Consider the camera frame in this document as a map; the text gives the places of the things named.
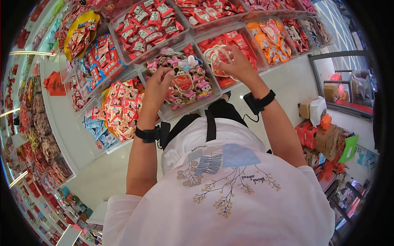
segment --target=right hand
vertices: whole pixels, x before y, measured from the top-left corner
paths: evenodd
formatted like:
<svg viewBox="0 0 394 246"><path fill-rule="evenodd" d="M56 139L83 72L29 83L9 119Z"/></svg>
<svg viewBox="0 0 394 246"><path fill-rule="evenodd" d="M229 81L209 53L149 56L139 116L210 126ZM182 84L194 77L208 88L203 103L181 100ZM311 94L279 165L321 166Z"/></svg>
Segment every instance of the right hand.
<svg viewBox="0 0 394 246"><path fill-rule="evenodd" d="M239 79L244 84L248 85L250 78L259 77L257 72L253 69L247 57L235 46L225 46L224 50L232 52L229 55L233 59L232 64L226 64L222 61L219 63L219 69L225 71L227 74Z"/></svg>

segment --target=white plastic bag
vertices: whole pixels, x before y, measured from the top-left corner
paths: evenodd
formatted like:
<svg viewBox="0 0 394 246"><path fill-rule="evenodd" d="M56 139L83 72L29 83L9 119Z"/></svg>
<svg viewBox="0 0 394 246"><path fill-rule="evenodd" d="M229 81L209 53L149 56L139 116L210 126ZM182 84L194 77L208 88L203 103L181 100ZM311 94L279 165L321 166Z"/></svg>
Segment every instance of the white plastic bag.
<svg viewBox="0 0 394 246"><path fill-rule="evenodd" d="M316 127L320 125L320 120L323 118L323 115L327 113L327 105L325 104L324 97L318 96L316 100L310 103L309 105L309 114L310 114L310 122L312 125Z"/></svg>

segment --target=led light strip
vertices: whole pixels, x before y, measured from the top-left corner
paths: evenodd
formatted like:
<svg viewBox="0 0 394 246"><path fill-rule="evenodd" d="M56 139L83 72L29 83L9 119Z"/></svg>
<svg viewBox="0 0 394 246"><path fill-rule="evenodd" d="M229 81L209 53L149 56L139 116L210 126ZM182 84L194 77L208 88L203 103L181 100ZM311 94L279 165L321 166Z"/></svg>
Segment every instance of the led light strip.
<svg viewBox="0 0 394 246"><path fill-rule="evenodd" d="M28 174L27 171L22 173L19 177L17 177L14 181L12 181L11 184L9 184L8 188L11 188L12 186L14 186L16 183L19 182L19 180L23 179L27 174Z"/></svg>
<svg viewBox="0 0 394 246"><path fill-rule="evenodd" d="M10 55L50 55L50 56L57 56L57 54L52 54L49 52L40 52L40 51L11 51Z"/></svg>
<svg viewBox="0 0 394 246"><path fill-rule="evenodd" d="M11 111L5 112L4 114L1 114L1 115L0 115L0 118L3 117L3 116L8 115L8 114L10 114L10 113L13 113L13 112L15 112L15 111L18 111L18 110L20 110L20 107L17 108L17 109L13 109L13 110L11 110Z"/></svg>

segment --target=black pants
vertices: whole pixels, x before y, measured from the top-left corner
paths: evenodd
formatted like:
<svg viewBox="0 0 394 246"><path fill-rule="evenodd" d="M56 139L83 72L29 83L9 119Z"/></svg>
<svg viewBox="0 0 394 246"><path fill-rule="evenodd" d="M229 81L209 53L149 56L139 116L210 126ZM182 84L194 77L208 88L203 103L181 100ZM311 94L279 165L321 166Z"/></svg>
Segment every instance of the black pants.
<svg viewBox="0 0 394 246"><path fill-rule="evenodd" d="M209 105L208 110L212 113L214 118L225 118L234 120L248 127L242 117L239 115L237 110L232 104L229 104L224 99L219 99L218 101ZM167 139L169 143L176 135L178 135L183 129L190 125L195 119L201 117L199 114L189 114L183 116L174 128L170 131Z"/></svg>

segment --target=black backpack strap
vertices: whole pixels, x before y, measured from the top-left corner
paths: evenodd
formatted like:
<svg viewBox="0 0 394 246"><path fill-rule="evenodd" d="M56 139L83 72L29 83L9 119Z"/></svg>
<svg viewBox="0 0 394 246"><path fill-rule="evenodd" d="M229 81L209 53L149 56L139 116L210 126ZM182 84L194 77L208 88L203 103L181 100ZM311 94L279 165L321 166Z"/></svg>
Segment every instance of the black backpack strap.
<svg viewBox="0 0 394 246"><path fill-rule="evenodd" d="M216 139L216 123L215 118L209 110L205 110L206 122L208 123L208 129L206 130L206 141Z"/></svg>

